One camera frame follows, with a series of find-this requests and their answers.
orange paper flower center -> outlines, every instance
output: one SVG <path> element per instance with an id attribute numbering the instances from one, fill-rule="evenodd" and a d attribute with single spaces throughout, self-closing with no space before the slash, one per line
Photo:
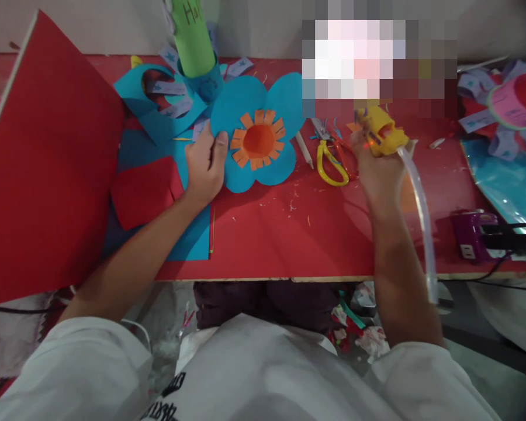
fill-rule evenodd
<path id="1" fill-rule="evenodd" d="M 275 134 L 269 126 L 253 126 L 245 134 L 243 146 L 249 159 L 265 158 L 275 147 Z"/>
<path id="2" fill-rule="evenodd" d="M 256 110 L 255 122 L 249 113 L 241 117 L 245 129 L 237 129 L 230 142 L 230 149 L 239 149 L 232 158 L 241 168 L 250 163 L 255 171 L 279 157 L 285 146 L 279 140 L 285 137 L 286 130 L 282 119 L 275 122 L 275 115 L 273 110 Z"/>

white sleeve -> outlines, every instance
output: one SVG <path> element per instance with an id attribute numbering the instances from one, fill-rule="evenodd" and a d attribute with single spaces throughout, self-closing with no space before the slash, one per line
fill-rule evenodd
<path id="1" fill-rule="evenodd" d="M 150 353 L 123 326 L 66 320 L 0 398 L 0 420 L 134 419 L 148 405 L 151 364 Z"/>
<path id="2" fill-rule="evenodd" d="M 499 420 L 448 350 L 408 342 L 375 361 L 366 383 L 408 420 Z"/>

hand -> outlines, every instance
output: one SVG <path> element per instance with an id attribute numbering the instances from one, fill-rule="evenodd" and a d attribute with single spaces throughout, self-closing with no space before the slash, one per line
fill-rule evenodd
<path id="1" fill-rule="evenodd" d="M 216 140 L 211 133 L 208 122 L 197 141 L 185 147 L 189 168 L 189 185 L 185 196 L 201 209 L 208 205 L 222 188 L 224 163 L 228 153 L 228 133 L 220 132 Z"/>
<path id="2" fill-rule="evenodd" d="M 372 210 L 398 208 L 405 174 L 405 165 L 399 155 L 374 157 L 364 131 L 353 132 L 351 146 L 358 159 L 359 179 Z M 411 155 L 414 147 L 414 142 L 408 142 L 406 146 Z"/>

purple electrical outlet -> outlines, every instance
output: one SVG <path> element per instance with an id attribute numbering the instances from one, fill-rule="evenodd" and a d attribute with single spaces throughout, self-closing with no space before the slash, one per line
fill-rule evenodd
<path id="1" fill-rule="evenodd" d="M 494 251 L 490 254 L 480 239 L 483 234 L 483 225 L 499 224 L 497 216 L 483 210 L 476 210 L 452 215 L 450 218 L 460 256 L 474 264 L 495 261 L 499 258 Z"/>

forearm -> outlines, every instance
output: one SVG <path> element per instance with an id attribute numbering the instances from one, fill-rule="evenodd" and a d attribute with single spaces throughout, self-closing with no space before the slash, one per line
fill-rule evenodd
<path id="1" fill-rule="evenodd" d="M 175 243 L 202 209 L 183 195 L 84 282 L 60 321 L 83 316 L 120 320 L 154 282 Z"/>
<path id="2" fill-rule="evenodd" d="M 403 214 L 393 203 L 371 209 L 375 245 L 375 291 L 390 346 L 419 341 L 444 346 L 436 308 Z"/>

